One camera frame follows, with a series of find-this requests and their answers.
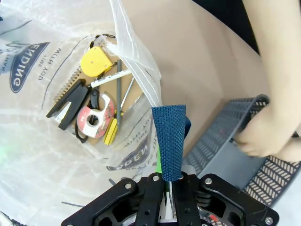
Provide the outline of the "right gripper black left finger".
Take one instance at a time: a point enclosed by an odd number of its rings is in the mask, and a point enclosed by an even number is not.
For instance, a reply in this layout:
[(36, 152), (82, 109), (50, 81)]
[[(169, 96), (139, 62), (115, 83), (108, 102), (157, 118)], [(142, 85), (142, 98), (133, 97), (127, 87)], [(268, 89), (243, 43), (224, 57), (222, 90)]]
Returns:
[(63, 226), (120, 226), (132, 216), (135, 226), (158, 225), (164, 200), (161, 155), (155, 168), (144, 170), (138, 182), (125, 178), (66, 218)]

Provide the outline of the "person's left hand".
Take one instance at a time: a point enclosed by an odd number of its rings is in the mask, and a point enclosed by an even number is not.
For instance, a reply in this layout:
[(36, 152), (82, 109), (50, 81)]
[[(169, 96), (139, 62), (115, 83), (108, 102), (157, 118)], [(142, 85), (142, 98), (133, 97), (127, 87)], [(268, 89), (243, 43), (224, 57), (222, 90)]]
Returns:
[(301, 139), (292, 135), (301, 117), (293, 112), (272, 111), (269, 107), (256, 114), (235, 141), (249, 156), (275, 156), (287, 162), (301, 160)]

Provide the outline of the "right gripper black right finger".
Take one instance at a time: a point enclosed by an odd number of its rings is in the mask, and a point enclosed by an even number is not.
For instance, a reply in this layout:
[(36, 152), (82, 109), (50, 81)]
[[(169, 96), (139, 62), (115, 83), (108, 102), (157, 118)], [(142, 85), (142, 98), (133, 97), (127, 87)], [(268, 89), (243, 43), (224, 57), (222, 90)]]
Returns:
[(199, 211), (216, 216), (228, 226), (276, 226), (279, 214), (215, 174), (198, 178), (184, 173), (172, 182), (177, 222), (201, 226)]

